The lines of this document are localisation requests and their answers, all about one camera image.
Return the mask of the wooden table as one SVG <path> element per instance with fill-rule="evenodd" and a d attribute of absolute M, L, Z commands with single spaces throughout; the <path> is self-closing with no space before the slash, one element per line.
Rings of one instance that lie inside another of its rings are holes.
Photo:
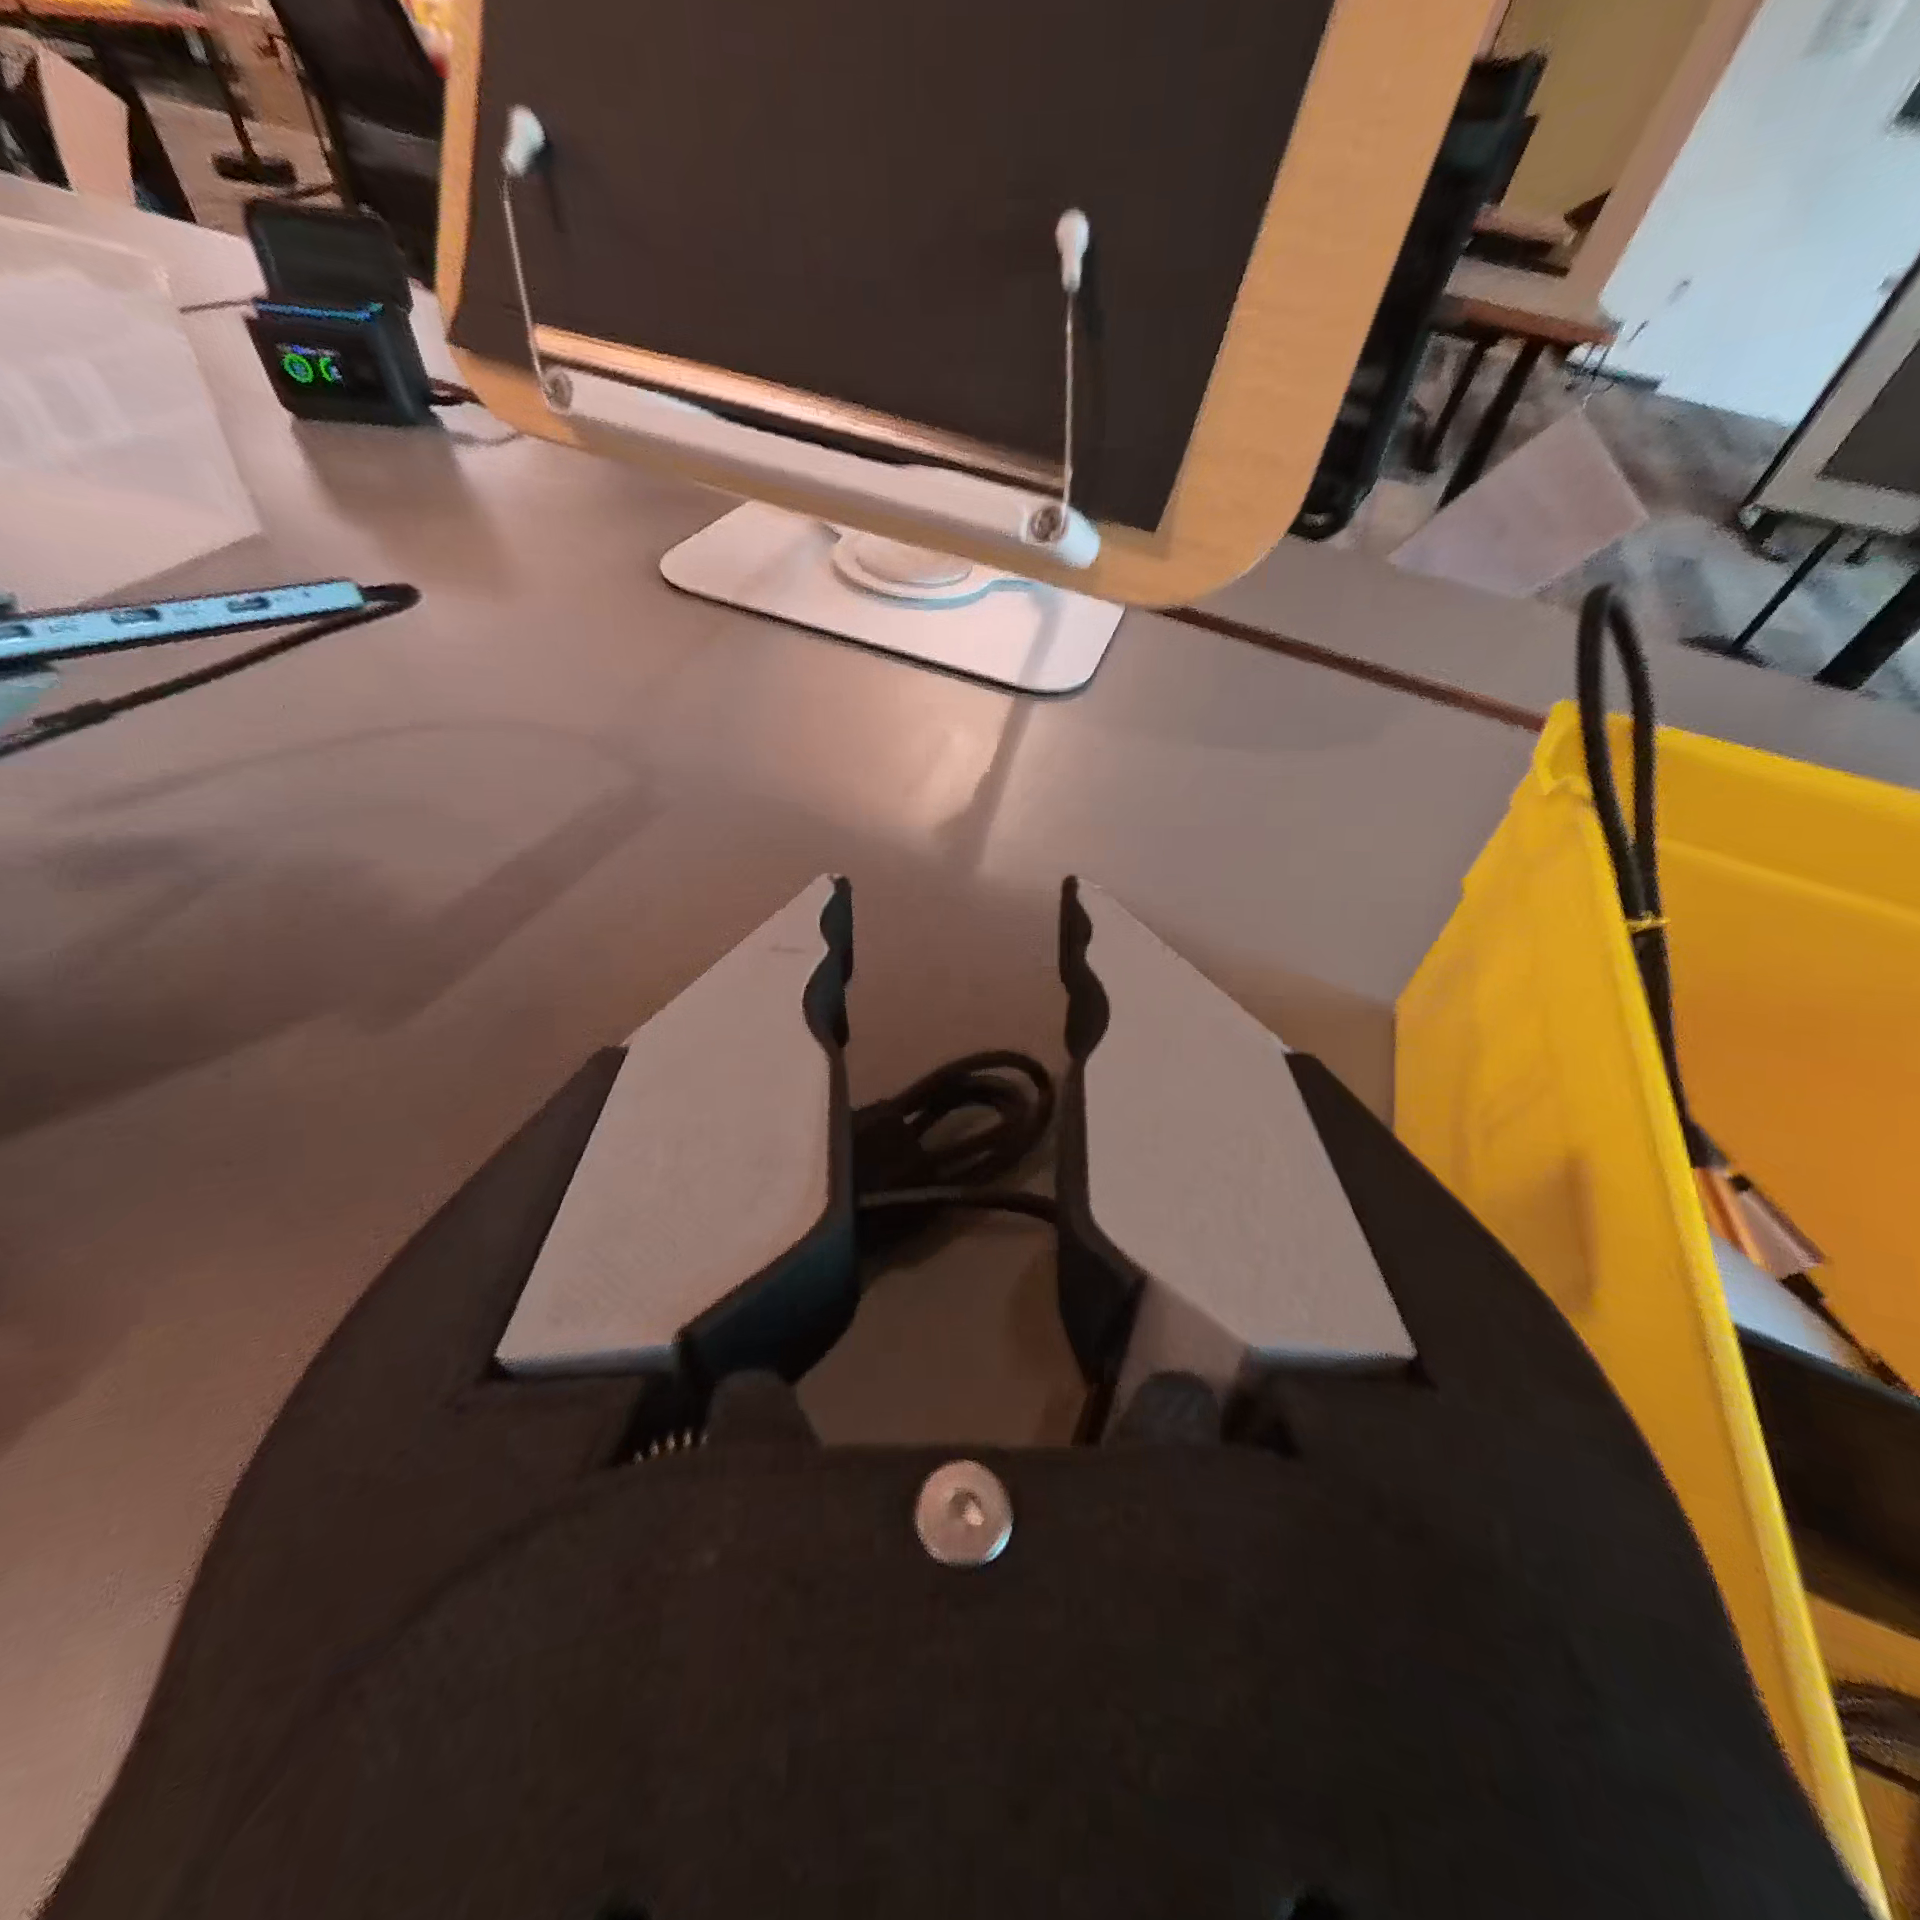
<path fill-rule="evenodd" d="M 1564 367 L 1575 353 L 1604 357 L 1620 322 L 1595 294 L 1573 291 L 1573 257 L 1598 223 L 1606 198 L 1577 204 L 1554 219 L 1505 207 L 1476 214 L 1466 252 L 1455 266 L 1439 312 L 1439 336 L 1459 343 L 1462 358 L 1439 410 L 1429 416 L 1408 464 L 1418 474 L 1446 468 L 1439 506 L 1470 492 L 1493 464 L 1534 375 Z M 1490 358 L 1511 349 L 1496 393 L 1466 441 L 1446 460 L 1448 442 Z"/>

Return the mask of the yellow plastic bin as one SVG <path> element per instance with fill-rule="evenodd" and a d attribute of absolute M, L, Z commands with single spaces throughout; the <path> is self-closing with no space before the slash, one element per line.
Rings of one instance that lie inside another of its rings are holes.
<path fill-rule="evenodd" d="M 1917 790 L 1656 730 L 1692 1110 L 1811 1235 L 1851 1332 L 1917 1381 Z M 1835 1682 L 1917 1698 L 1917 1630 L 1813 1596 L 1628 934 L 1573 702 L 1551 709 L 1398 998 L 1395 1126 L 1582 1337 L 1718 1580 L 1798 1782 L 1879 1915 L 1917 1916 L 1917 1800 L 1849 1759 Z"/>

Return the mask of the wooden book stand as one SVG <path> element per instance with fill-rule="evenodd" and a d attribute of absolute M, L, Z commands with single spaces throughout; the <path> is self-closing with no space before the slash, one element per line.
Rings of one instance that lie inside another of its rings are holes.
<path fill-rule="evenodd" d="M 453 361 L 664 583 L 1041 698 L 1307 505 L 1486 4 L 459 4 Z"/>

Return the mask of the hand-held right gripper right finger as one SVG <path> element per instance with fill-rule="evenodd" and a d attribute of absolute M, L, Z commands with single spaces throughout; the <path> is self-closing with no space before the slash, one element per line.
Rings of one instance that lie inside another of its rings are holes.
<path fill-rule="evenodd" d="M 1105 1408 L 1165 1377 L 1233 1408 L 1279 1374 L 1404 1372 L 1418 1348 L 1298 1057 L 1078 876 L 1062 884 L 1059 973 L 1059 1300 Z"/>

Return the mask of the framed board on stand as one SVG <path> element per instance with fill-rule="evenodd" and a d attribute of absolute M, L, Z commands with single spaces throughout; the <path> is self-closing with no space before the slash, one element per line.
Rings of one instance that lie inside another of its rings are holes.
<path fill-rule="evenodd" d="M 1846 537 L 1917 545 L 1919 269 L 1908 266 L 1787 442 L 1736 509 L 1736 530 L 1763 551 L 1785 522 L 1821 530 L 1733 641 L 1745 656 L 1770 619 Z"/>

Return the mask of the grey usb hub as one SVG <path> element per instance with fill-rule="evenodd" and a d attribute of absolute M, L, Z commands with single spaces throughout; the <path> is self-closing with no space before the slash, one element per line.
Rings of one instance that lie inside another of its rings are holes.
<path fill-rule="evenodd" d="M 315 583 L 148 599 L 2 619 L 2 673 L 26 674 L 70 660 L 145 651 L 222 635 L 265 632 L 334 615 L 373 610 L 356 583 Z"/>

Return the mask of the black power station with display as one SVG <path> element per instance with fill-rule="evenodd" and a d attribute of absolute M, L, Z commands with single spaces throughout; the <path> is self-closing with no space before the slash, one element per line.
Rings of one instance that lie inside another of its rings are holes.
<path fill-rule="evenodd" d="M 415 285 L 388 224 L 364 210 L 254 200 L 247 236 L 263 281 L 247 331 L 281 407 L 306 423 L 433 424 Z"/>

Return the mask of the translucent plastic box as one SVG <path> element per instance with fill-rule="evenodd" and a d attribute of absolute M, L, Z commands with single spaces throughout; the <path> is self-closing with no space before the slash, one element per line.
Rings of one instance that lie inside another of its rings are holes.
<path fill-rule="evenodd" d="M 164 269 L 5 219 L 5 599 L 91 607 L 261 530 Z"/>

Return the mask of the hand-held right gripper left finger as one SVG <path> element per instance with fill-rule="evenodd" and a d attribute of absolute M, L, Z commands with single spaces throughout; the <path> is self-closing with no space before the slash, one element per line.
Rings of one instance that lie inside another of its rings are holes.
<path fill-rule="evenodd" d="M 817 876 L 620 1048 L 495 1348 L 517 1381 L 806 1374 L 856 1307 L 852 884 Z"/>

